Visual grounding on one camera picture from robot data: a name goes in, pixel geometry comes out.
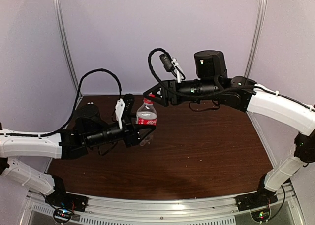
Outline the clear cola bottle red label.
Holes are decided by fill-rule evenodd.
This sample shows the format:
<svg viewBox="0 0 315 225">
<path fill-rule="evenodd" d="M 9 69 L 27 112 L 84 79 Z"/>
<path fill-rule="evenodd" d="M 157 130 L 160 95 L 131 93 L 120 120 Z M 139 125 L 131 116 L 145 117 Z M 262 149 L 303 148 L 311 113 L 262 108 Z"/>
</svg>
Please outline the clear cola bottle red label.
<svg viewBox="0 0 315 225">
<path fill-rule="evenodd" d="M 154 126 L 157 124 L 157 111 L 151 100 L 143 99 L 143 104 L 136 111 L 136 123 Z"/>
</svg>

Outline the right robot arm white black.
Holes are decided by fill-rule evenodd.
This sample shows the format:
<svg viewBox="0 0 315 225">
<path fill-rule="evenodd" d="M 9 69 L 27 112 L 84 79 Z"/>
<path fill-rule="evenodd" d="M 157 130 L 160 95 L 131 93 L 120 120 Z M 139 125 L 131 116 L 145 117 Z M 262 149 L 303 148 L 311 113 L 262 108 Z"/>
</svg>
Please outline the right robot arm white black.
<svg viewBox="0 0 315 225">
<path fill-rule="evenodd" d="M 158 84 L 144 92 L 144 97 L 162 106 L 211 100 L 217 105 L 266 116 L 298 131 L 294 151 L 261 178 L 252 195 L 253 203 L 262 206 L 300 168 L 315 161 L 315 108 L 244 76 L 228 78 L 221 51 L 199 51 L 194 54 L 194 61 L 198 78 L 186 80 L 177 60 L 166 50 L 152 50 L 148 66 Z"/>
</svg>

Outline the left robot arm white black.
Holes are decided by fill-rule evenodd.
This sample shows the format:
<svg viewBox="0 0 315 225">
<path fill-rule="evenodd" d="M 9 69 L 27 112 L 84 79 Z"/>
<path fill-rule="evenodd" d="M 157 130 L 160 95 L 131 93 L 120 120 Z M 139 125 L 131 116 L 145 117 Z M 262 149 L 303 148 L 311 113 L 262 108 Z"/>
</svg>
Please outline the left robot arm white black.
<svg viewBox="0 0 315 225">
<path fill-rule="evenodd" d="M 87 104 L 74 112 L 73 129 L 50 133 L 14 132 L 0 130 L 0 174 L 23 186 L 35 189 L 60 207 L 67 207 L 71 197 L 63 180 L 46 175 L 15 159 L 16 156 L 43 156 L 54 159 L 78 159 L 89 149 L 122 140 L 127 147 L 140 144 L 155 129 L 155 125 L 134 124 L 128 107 L 123 119 L 108 124 L 102 120 L 99 108 Z"/>
</svg>

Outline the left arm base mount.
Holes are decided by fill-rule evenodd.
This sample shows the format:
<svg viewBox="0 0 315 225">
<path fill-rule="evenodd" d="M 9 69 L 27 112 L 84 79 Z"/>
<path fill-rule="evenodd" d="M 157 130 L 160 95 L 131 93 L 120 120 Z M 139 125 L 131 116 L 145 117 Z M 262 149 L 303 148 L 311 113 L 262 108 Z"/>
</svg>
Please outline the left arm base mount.
<svg viewBox="0 0 315 225">
<path fill-rule="evenodd" d="M 82 195 L 66 193 L 64 197 L 42 195 L 47 204 L 53 208 L 53 219 L 58 224 L 65 224 L 77 217 L 76 212 L 85 212 L 88 198 Z"/>
</svg>

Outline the aluminium front frame rail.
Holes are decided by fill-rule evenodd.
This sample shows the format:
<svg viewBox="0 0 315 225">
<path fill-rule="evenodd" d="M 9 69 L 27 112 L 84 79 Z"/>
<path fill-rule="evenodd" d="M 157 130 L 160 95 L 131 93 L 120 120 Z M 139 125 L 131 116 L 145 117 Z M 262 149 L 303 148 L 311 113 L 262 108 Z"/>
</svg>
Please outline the aluminium front frame rail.
<svg viewBox="0 0 315 225">
<path fill-rule="evenodd" d="M 88 196 L 84 212 L 70 225 L 259 225 L 257 216 L 270 209 L 267 225 L 304 225 L 305 219 L 291 183 L 276 193 L 277 202 L 239 210 L 235 195 L 185 200 L 124 200 Z"/>
</svg>

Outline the aluminium right corner post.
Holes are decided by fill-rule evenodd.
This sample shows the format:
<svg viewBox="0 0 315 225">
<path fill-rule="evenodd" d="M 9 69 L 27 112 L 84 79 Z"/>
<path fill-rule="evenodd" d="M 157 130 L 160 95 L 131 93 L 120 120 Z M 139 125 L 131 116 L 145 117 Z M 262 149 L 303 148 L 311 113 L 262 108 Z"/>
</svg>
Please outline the aluminium right corner post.
<svg viewBox="0 0 315 225">
<path fill-rule="evenodd" d="M 260 40 L 262 30 L 263 30 L 267 4 L 268 4 L 268 0 L 259 0 L 255 28 L 254 28 L 253 38 L 252 38 L 252 44 L 251 44 L 251 48 L 249 52 L 247 66 L 244 73 L 244 76 L 246 78 L 249 78 L 250 73 L 253 68 L 255 56 L 258 50 L 259 40 Z"/>
</svg>

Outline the aluminium corner post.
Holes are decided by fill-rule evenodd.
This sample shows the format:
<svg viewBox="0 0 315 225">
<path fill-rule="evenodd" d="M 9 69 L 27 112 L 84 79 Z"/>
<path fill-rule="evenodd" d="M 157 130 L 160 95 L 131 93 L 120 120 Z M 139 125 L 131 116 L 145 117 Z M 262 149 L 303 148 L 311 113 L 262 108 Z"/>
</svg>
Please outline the aluminium corner post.
<svg viewBox="0 0 315 225">
<path fill-rule="evenodd" d="M 253 38 L 252 38 L 252 44 L 251 44 L 251 48 L 249 52 L 247 66 L 244 73 L 244 76 L 246 78 L 249 78 L 250 73 L 253 68 L 255 56 L 258 50 L 259 40 L 260 40 L 262 30 L 263 30 L 267 4 L 268 4 L 268 0 L 259 0 L 255 28 L 254 28 Z"/>
<path fill-rule="evenodd" d="M 67 40 L 67 35 L 66 35 L 66 30 L 65 30 L 64 20 L 63 20 L 61 0 L 53 0 L 53 5 L 55 9 L 57 25 L 58 25 L 58 30 L 60 34 L 63 55 L 66 61 L 66 66 L 69 71 L 69 75 L 70 75 L 70 79 L 72 81 L 73 87 L 75 91 L 77 92 L 79 90 L 79 81 L 78 81 L 78 78 L 74 69 L 73 60 L 72 60 L 72 56 L 71 56 L 71 52 L 70 52 L 70 48 L 69 48 L 69 44 Z"/>
</svg>

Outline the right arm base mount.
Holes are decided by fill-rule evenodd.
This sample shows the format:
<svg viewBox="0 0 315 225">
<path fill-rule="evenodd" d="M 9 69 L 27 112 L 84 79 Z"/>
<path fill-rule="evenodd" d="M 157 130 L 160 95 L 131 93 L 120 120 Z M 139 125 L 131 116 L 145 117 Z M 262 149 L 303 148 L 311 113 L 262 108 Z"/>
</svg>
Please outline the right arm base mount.
<svg viewBox="0 0 315 225">
<path fill-rule="evenodd" d="M 272 203 L 278 198 L 273 195 L 271 198 L 259 196 L 257 192 L 239 195 L 235 197 L 238 211 L 250 211 L 251 218 L 257 223 L 267 222 L 271 218 Z"/>
</svg>

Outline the aluminium left corner post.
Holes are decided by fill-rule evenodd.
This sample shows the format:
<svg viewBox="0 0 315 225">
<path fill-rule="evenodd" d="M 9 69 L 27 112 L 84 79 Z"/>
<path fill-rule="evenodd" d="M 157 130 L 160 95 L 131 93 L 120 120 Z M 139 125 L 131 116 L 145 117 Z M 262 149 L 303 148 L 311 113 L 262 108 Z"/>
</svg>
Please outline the aluminium left corner post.
<svg viewBox="0 0 315 225">
<path fill-rule="evenodd" d="M 70 48 L 69 48 L 69 44 L 67 40 L 67 35 L 66 35 L 66 30 L 65 30 L 64 20 L 63 20 L 61 0 L 53 0 L 53 5 L 55 9 L 57 25 L 58 25 L 58 30 L 60 34 L 63 55 L 66 61 L 66 66 L 69 71 L 69 75 L 70 75 L 70 79 L 72 81 L 73 87 L 75 91 L 77 92 L 79 90 L 79 81 L 78 81 L 78 78 L 74 69 L 73 60 L 72 60 L 72 56 L 71 56 L 71 52 L 70 52 Z"/>
</svg>

